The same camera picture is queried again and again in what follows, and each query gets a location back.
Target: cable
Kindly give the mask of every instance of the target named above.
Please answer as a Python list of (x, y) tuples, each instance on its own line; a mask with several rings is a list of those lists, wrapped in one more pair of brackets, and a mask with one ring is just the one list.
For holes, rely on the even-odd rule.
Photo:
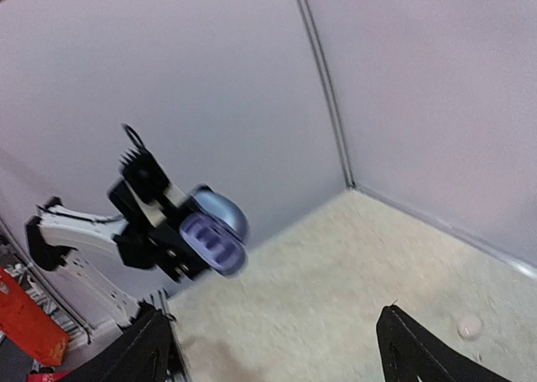
[(42, 206), (37, 206), (37, 208), (39, 210), (39, 214), (41, 212), (46, 212), (46, 213), (52, 214), (54, 216), (72, 218), (74, 220), (92, 222), (94, 224), (109, 224), (110, 222), (121, 221), (121, 220), (124, 219), (123, 215), (121, 215), (121, 214), (118, 214), (118, 215), (112, 216), (112, 217), (104, 217), (102, 219), (95, 219), (95, 218), (91, 218), (91, 217), (76, 216), (75, 214), (68, 214), (66, 212), (55, 212), (53, 210), (50, 210), (49, 208), (45, 208), (45, 207), (42, 207)]
[(139, 134), (136, 133), (136, 131), (126, 123), (122, 123), (122, 126), (127, 136), (133, 142), (134, 147), (140, 150), (146, 150), (145, 144), (143, 143), (142, 138), (139, 136)]

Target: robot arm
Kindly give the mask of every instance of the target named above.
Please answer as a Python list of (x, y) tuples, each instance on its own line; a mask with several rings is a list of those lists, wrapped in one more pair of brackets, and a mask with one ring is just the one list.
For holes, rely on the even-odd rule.
[(108, 192), (121, 215), (73, 212), (53, 197), (26, 224), (34, 262), (86, 285), (122, 327), (136, 318), (139, 303), (101, 274), (86, 252), (139, 269), (156, 265), (181, 282), (209, 269), (236, 274), (246, 262), (248, 237), (248, 221), (234, 203), (208, 186), (182, 193), (132, 128), (124, 128), (135, 149), (127, 153), (122, 177)]

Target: white wall panel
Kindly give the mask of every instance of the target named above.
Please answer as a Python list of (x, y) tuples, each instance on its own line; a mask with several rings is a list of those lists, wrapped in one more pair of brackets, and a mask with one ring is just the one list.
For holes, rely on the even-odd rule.
[(537, 264), (536, 0), (310, 0), (357, 183)]
[[(344, 189), (295, 0), (5, 0), (0, 28), (0, 213), (20, 240), (50, 195), (113, 213), (121, 122), (181, 189), (236, 201), (253, 244)], [(100, 268), (135, 294), (163, 282)]]

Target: carpet floor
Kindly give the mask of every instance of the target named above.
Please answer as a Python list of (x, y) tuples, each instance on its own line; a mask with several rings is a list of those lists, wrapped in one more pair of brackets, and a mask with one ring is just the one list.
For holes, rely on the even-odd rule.
[[(170, 307), (194, 382), (380, 382), (375, 324), (395, 301), (474, 361), (537, 380), (535, 280), (357, 192)], [(457, 333), (466, 314), (482, 320), (475, 341)]]

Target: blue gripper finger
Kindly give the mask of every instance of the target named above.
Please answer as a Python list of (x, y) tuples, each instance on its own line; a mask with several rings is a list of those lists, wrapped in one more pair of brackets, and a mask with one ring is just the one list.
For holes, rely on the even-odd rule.
[(224, 223), (195, 212), (180, 225), (180, 235), (221, 275), (235, 275), (246, 263), (243, 243)]

